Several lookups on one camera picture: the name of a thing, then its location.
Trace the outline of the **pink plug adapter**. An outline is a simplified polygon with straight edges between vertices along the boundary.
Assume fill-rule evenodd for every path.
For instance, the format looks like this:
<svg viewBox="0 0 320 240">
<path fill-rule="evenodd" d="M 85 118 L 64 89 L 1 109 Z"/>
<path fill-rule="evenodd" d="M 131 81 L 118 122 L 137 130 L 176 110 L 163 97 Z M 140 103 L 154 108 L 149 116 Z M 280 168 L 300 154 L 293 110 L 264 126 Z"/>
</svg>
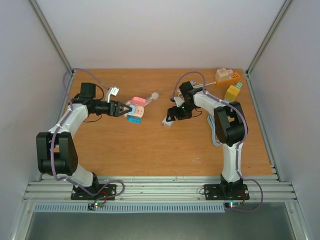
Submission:
<svg viewBox="0 0 320 240">
<path fill-rule="evenodd" d="M 130 100 L 130 104 L 134 106 L 144 107 L 147 103 L 147 100 L 145 98 L 134 96 Z"/>
</svg>

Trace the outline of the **round beige power strip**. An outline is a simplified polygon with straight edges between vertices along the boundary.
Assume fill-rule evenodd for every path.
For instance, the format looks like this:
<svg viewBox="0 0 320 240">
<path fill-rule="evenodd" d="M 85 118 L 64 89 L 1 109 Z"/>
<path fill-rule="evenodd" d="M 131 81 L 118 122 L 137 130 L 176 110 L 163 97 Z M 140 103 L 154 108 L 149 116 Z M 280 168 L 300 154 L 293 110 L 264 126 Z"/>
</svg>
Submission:
<svg viewBox="0 0 320 240">
<path fill-rule="evenodd" d="M 127 106 L 133 107 L 132 111 L 126 113 L 124 116 L 134 116 L 142 118 L 144 115 L 144 106 L 146 105 L 146 100 L 144 98 L 134 97 L 125 103 Z"/>
</svg>

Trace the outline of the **aluminium rail frame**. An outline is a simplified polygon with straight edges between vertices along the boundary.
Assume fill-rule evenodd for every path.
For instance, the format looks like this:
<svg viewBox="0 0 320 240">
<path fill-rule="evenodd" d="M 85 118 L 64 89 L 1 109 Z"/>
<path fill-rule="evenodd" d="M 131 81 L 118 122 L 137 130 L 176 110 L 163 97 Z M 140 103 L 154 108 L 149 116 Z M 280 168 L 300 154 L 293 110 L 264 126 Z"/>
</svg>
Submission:
<svg viewBox="0 0 320 240">
<path fill-rule="evenodd" d="M 293 184 L 280 176 L 269 140 L 258 110 L 252 84 L 240 69 L 242 88 L 239 99 L 249 125 L 244 143 L 241 171 L 246 179 L 250 202 L 262 203 L 252 213 L 240 215 L 245 232 L 236 232 L 241 239 L 249 237 L 249 230 L 257 230 L 257 239 L 276 237 L 284 228 L 285 239 L 308 240 L 310 233 L 303 217 Z M 149 117 L 145 137 L 156 139 L 147 156 L 102 159 L 100 151 L 93 153 L 93 170 L 102 166 L 100 179 L 108 182 L 121 179 L 125 192 L 113 203 L 220 203 L 206 201 L 199 194 L 205 184 L 216 184 L 222 169 L 222 151 L 209 142 L 208 127 L 203 120 L 161 126 L 158 118 Z"/>
</svg>

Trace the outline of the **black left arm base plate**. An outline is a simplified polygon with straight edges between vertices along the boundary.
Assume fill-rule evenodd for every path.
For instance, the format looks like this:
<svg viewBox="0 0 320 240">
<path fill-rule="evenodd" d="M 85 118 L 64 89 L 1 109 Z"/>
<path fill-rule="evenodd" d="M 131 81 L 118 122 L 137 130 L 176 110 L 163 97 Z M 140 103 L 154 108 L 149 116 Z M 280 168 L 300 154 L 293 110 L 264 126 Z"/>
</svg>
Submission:
<svg viewBox="0 0 320 240">
<path fill-rule="evenodd" d="M 115 199 L 114 195 L 117 193 L 117 185 L 116 184 L 108 184 L 101 191 L 103 184 L 94 184 L 91 187 L 75 187 L 73 186 L 71 191 L 70 199 L 77 200 L 96 200 L 98 198 L 106 199 L 106 195 L 108 195 L 107 200 L 113 201 Z"/>
</svg>

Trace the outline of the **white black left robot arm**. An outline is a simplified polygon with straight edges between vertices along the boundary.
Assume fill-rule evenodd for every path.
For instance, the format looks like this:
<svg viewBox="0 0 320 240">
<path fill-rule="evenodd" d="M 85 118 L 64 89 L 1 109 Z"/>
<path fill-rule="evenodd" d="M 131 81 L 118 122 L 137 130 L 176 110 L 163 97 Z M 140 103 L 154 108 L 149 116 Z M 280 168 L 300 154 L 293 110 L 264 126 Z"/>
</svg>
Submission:
<svg viewBox="0 0 320 240">
<path fill-rule="evenodd" d="M 38 170 L 56 181 L 68 181 L 80 188 L 89 199 L 96 199 L 103 187 L 99 185 L 96 174 L 79 164 L 74 144 L 74 136 L 81 124 L 92 114 L 120 117 L 129 113 L 132 108 L 120 101 L 111 100 L 119 88 L 108 89 L 105 100 L 96 98 L 94 83 L 83 82 L 80 93 L 69 100 L 66 112 L 48 131 L 36 136 L 36 153 Z"/>
</svg>

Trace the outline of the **left controller board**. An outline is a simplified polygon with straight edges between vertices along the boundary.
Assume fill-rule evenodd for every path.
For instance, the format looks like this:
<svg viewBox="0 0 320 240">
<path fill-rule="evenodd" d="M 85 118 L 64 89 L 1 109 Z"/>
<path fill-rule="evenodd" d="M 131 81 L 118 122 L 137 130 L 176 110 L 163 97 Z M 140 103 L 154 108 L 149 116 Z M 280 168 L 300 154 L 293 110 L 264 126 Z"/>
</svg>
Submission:
<svg viewBox="0 0 320 240">
<path fill-rule="evenodd" d="M 87 210 L 88 211 L 96 211 L 97 209 L 102 208 L 103 206 L 104 206 L 104 204 L 101 202 L 89 203 L 87 205 Z"/>
</svg>

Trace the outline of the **orange power strip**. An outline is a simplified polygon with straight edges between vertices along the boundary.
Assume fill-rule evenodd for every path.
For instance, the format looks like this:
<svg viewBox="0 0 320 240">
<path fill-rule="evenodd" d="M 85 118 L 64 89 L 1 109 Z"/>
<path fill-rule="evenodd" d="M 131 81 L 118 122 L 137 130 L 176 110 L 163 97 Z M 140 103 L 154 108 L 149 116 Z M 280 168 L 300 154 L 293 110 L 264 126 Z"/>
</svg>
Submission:
<svg viewBox="0 0 320 240">
<path fill-rule="evenodd" d="M 214 78 L 215 80 L 215 84 L 217 86 L 222 86 L 222 85 L 225 85 L 225 84 L 232 84 L 232 83 L 235 83 L 236 81 L 238 81 L 240 79 L 240 74 L 238 72 L 233 72 L 232 74 L 229 74 L 229 77 L 228 79 L 224 80 L 224 81 L 218 81 L 216 79 L 216 77 Z"/>
</svg>

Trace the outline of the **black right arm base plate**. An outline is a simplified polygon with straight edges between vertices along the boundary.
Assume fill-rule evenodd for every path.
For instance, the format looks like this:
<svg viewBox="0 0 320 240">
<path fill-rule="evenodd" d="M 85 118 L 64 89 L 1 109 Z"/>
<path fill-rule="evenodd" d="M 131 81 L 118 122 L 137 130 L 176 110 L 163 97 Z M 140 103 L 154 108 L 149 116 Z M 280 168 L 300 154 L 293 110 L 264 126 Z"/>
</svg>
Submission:
<svg viewBox="0 0 320 240">
<path fill-rule="evenodd" d="M 240 188 L 227 191 L 220 184 L 205 184 L 198 193 L 204 195 L 206 201 L 240 201 L 249 200 L 249 190 L 246 184 Z"/>
</svg>

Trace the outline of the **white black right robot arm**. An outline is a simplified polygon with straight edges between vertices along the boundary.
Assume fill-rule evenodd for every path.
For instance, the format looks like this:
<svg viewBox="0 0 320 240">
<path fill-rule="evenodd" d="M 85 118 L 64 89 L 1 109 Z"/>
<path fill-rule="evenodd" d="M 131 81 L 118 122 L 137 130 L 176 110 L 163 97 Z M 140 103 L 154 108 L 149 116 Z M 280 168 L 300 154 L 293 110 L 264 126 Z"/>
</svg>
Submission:
<svg viewBox="0 0 320 240">
<path fill-rule="evenodd" d="M 190 82 L 184 82 L 179 90 L 182 97 L 173 97 L 175 106 L 167 110 L 162 124 L 171 126 L 178 120 L 192 118 L 192 111 L 202 108 L 214 120 L 214 131 L 223 148 L 223 170 L 220 177 L 220 191 L 225 198 L 234 197 L 243 185 L 240 162 L 244 139 L 248 126 L 239 102 L 227 102 L 210 94 L 202 87 L 194 88 Z"/>
</svg>

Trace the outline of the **light blue usb charger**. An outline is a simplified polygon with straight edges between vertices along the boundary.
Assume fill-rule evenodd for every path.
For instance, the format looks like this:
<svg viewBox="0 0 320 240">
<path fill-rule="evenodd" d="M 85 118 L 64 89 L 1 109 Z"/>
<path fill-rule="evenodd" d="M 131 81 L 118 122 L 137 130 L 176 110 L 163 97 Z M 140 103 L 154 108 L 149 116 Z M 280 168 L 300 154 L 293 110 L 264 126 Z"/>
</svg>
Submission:
<svg viewBox="0 0 320 240">
<path fill-rule="evenodd" d="M 131 111 L 128 113 L 131 116 L 140 116 L 141 115 L 141 107 L 137 105 L 130 105 Z"/>
</svg>

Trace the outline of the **teal plug adapter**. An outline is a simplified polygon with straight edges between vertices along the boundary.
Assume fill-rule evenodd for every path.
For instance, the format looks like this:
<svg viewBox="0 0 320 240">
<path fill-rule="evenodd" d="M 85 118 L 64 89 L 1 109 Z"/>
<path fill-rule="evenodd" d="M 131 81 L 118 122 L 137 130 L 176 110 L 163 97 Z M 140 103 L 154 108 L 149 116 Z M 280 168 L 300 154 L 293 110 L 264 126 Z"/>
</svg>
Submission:
<svg viewBox="0 0 320 240">
<path fill-rule="evenodd" d="M 130 123 L 135 123 L 135 124 L 141 124 L 142 119 L 138 116 L 133 116 L 133 115 L 127 115 L 126 119 Z"/>
</svg>

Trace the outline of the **right controller board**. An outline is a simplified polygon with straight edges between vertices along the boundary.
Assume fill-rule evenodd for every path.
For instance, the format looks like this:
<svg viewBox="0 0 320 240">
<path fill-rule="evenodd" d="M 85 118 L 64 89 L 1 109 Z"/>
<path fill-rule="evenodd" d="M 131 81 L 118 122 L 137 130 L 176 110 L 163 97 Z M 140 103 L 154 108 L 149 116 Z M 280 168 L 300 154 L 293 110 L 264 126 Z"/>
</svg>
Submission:
<svg viewBox="0 0 320 240">
<path fill-rule="evenodd" d="M 230 208 L 230 209 L 234 209 L 234 208 L 240 208 L 241 206 L 244 205 L 244 202 L 234 202 L 234 201 L 231 201 L 231 202 L 225 202 L 224 203 L 224 207 L 225 208 Z"/>
</svg>

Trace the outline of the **white 66W usb charger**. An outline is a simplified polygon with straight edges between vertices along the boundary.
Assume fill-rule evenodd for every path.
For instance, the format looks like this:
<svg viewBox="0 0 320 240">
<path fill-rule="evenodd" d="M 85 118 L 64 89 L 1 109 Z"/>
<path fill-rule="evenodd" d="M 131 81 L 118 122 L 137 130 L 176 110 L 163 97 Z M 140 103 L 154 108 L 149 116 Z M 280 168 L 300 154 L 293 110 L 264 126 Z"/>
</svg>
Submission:
<svg viewBox="0 0 320 240">
<path fill-rule="evenodd" d="M 175 119 L 170 119 L 169 117 L 165 117 L 162 120 L 161 125 L 170 128 L 174 121 Z"/>
</svg>

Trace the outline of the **controller board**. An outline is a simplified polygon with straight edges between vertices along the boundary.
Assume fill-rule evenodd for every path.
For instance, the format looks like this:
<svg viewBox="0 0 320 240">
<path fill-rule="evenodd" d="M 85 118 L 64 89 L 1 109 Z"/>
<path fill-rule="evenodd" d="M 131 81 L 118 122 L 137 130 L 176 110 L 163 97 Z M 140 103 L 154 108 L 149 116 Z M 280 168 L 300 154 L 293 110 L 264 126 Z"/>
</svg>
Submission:
<svg viewBox="0 0 320 240">
<path fill-rule="evenodd" d="M 102 208 L 103 206 L 104 206 L 104 204 L 101 202 L 89 203 L 87 205 L 87 210 L 88 211 L 96 211 L 97 209 Z"/>
<path fill-rule="evenodd" d="M 230 209 L 234 209 L 234 208 L 240 208 L 241 206 L 244 205 L 244 202 L 234 202 L 234 201 L 231 201 L 231 202 L 225 202 L 224 203 L 224 207 L 225 208 L 230 208 Z"/>
</svg>

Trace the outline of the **yellow cube socket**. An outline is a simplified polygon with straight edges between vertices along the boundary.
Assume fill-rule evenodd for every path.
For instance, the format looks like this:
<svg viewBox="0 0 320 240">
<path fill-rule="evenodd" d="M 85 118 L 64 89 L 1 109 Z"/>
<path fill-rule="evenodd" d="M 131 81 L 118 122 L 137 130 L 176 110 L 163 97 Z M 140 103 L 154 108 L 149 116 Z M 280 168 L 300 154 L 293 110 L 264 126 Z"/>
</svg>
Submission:
<svg viewBox="0 0 320 240">
<path fill-rule="evenodd" d="M 241 89 L 235 85 L 230 85 L 224 94 L 224 99 L 229 102 L 234 102 L 240 93 Z"/>
</svg>

